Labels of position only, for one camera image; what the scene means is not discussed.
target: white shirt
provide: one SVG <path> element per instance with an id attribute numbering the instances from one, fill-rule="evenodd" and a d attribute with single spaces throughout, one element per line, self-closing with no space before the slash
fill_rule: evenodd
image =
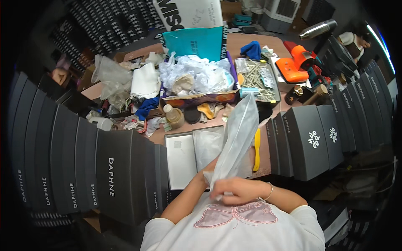
<path id="1" fill-rule="evenodd" d="M 350 31 L 347 31 L 347 32 L 344 32 L 344 33 L 340 34 L 339 38 L 340 38 L 342 44 L 345 45 L 345 46 L 349 45 L 351 43 L 355 43 L 356 47 L 360 50 L 360 55 L 358 57 L 356 57 L 356 59 L 360 60 L 361 56 L 363 56 L 364 48 L 363 48 L 363 46 L 359 46 L 357 44 L 357 36 L 356 36 L 356 34 L 350 32 Z"/>
<path id="2" fill-rule="evenodd" d="M 288 214 L 260 201 L 233 207 L 211 204 L 205 194 L 176 225 L 164 218 L 148 222 L 141 251 L 325 250 L 324 233 L 309 206 Z"/>

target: glue bottle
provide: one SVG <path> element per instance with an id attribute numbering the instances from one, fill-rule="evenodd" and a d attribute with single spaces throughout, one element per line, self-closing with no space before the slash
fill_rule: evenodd
<path id="1" fill-rule="evenodd" d="M 178 108 L 173 108 L 167 104 L 163 107 L 163 111 L 166 113 L 166 118 L 173 129 L 180 128 L 184 125 L 184 115 Z"/>

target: air cooler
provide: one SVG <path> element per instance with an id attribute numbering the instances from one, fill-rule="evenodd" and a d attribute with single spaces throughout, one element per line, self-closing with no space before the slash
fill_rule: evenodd
<path id="1" fill-rule="evenodd" d="M 261 25 L 267 30 L 285 33 L 292 24 L 301 0 L 266 0 Z"/>

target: white fabric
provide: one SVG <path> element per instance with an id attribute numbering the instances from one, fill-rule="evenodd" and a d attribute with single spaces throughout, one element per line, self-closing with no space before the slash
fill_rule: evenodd
<path id="1" fill-rule="evenodd" d="M 357 36 L 356 36 L 356 34 L 350 32 L 350 31 L 347 31 L 347 32 L 344 32 L 344 33 L 340 34 L 339 38 L 340 38 L 342 44 L 345 45 L 345 46 L 349 45 L 351 43 L 355 43 L 357 48 L 360 50 L 360 55 L 358 57 L 356 57 L 356 59 L 360 60 L 361 56 L 363 56 L 364 48 L 363 48 L 363 46 L 359 46 L 357 44 Z"/>
<path id="2" fill-rule="evenodd" d="M 159 94 L 160 82 L 153 63 L 134 70 L 131 84 L 131 96 L 154 98 Z"/>
<path id="3" fill-rule="evenodd" d="M 209 193 L 204 193 L 200 200 L 203 202 L 198 203 L 194 211 L 176 225 L 164 218 L 148 222 L 141 251 L 325 250 L 324 233 L 318 224 L 316 212 L 309 206 L 300 206 L 291 214 L 287 214 L 274 205 L 252 202 L 243 207 L 246 208 L 244 210 L 233 207 L 233 212 L 238 214 L 224 212 L 231 209 L 224 207 L 224 211 L 214 209 L 214 217 L 207 217 L 214 207 L 209 198 L 202 200 L 208 195 Z M 264 209 L 255 209 L 253 214 L 248 208 L 253 203 Z M 270 222 L 256 222 L 255 213 L 260 215 L 262 220 L 265 217 Z M 226 215 L 226 222 L 219 222 L 220 218 L 224 218 L 223 214 Z M 250 221 L 250 214 L 254 215 L 254 221 Z"/>

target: orange tool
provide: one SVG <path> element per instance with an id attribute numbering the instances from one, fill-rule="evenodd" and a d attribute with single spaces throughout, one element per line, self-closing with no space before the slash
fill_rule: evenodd
<path id="1" fill-rule="evenodd" d="M 281 58 L 275 63 L 282 77 L 291 84 L 306 82 L 308 79 L 306 70 L 314 65 L 315 59 L 301 45 L 295 46 L 291 55 L 293 58 Z"/>

